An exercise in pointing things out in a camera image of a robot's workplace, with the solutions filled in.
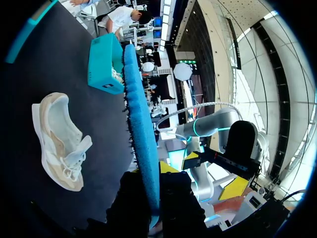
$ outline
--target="white cable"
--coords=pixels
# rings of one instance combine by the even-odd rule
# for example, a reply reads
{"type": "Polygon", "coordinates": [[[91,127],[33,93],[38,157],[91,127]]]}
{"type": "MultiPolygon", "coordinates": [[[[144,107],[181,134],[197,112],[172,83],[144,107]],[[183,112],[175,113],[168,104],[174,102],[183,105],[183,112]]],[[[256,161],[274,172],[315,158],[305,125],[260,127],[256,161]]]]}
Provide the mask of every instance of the white cable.
{"type": "Polygon", "coordinates": [[[166,134],[171,134],[171,135],[177,135],[177,136],[183,138],[187,142],[187,138],[185,136],[183,136],[183,135],[180,135],[180,134],[177,134],[177,133],[173,133],[173,132],[168,132],[168,131],[161,131],[161,132],[166,133],[166,134]]]}
{"type": "Polygon", "coordinates": [[[202,108],[202,107],[214,106],[214,105],[227,105],[227,106],[230,106],[230,107],[232,107],[234,110],[237,111],[239,117],[242,119],[242,116],[241,116],[239,110],[238,110],[233,104],[231,104],[231,103],[223,103],[223,102],[201,103],[201,104],[193,105],[193,106],[188,107],[188,108],[183,108],[183,109],[181,109],[181,110],[175,111],[175,112],[173,112],[172,114],[169,114],[169,115],[163,117],[162,119],[160,119],[160,120],[157,122],[157,130],[158,130],[159,132],[164,132],[164,131],[162,131],[163,128],[161,128],[161,129],[159,128],[159,124],[161,124],[163,121],[165,121],[166,119],[168,119],[168,118],[170,118],[170,117],[172,117],[172,116],[174,116],[174,115],[177,115],[177,114],[186,112],[186,111],[191,110],[191,109],[193,109],[193,108],[202,108]]]}

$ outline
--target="shoe sole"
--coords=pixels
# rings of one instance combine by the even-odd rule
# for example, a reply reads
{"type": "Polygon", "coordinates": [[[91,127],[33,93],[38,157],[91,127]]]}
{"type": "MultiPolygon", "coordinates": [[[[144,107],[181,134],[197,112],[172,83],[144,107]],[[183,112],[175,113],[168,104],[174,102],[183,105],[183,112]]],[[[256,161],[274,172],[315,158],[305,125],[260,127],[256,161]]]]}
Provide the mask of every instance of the shoe sole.
{"type": "Polygon", "coordinates": [[[45,157],[45,153],[44,152],[44,141],[42,138],[42,133],[41,133],[41,123],[40,123],[40,104],[32,104],[32,119],[33,119],[33,126],[34,126],[34,130],[35,133],[37,134],[40,144],[41,144],[41,151],[42,151],[42,166],[45,170],[45,172],[50,176],[50,178],[56,182],[59,186],[61,186],[62,188],[65,188],[67,190],[69,190],[68,187],[63,186],[58,179],[55,178],[55,176],[52,174],[48,162],[46,160],[45,157]]]}

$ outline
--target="white sneaker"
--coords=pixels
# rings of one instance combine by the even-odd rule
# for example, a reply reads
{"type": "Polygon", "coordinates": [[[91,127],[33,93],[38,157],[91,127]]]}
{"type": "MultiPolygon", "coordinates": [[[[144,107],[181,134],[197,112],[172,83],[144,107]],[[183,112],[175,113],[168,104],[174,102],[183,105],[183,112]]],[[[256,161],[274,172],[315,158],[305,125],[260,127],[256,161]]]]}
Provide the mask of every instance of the white sneaker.
{"type": "Polygon", "coordinates": [[[93,143],[88,135],[81,140],[83,133],[70,119],[68,101],[66,94],[51,93],[33,104],[33,125],[46,173],[61,187],[80,191],[84,186],[81,164],[93,143]]]}

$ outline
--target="blue brush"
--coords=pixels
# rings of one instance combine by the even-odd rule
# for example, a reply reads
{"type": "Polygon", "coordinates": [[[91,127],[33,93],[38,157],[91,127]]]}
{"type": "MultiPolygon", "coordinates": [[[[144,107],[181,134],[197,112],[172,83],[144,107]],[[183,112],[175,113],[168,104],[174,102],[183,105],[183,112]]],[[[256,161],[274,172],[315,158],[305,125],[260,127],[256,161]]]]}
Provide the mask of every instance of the blue brush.
{"type": "Polygon", "coordinates": [[[133,45],[124,52],[124,80],[129,129],[152,212],[150,228],[159,220],[159,157],[150,112],[133,45]]]}

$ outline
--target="blue box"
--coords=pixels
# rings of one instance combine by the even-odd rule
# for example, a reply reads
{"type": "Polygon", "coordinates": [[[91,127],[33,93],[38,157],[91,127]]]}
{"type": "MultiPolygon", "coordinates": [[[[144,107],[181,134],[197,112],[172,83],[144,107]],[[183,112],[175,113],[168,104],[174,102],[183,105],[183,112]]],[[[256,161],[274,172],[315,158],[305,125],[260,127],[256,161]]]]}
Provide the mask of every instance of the blue box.
{"type": "Polygon", "coordinates": [[[112,66],[123,71],[123,49],[113,33],[95,38],[91,42],[88,85],[111,94],[123,93],[124,86],[112,77],[112,66]]]}

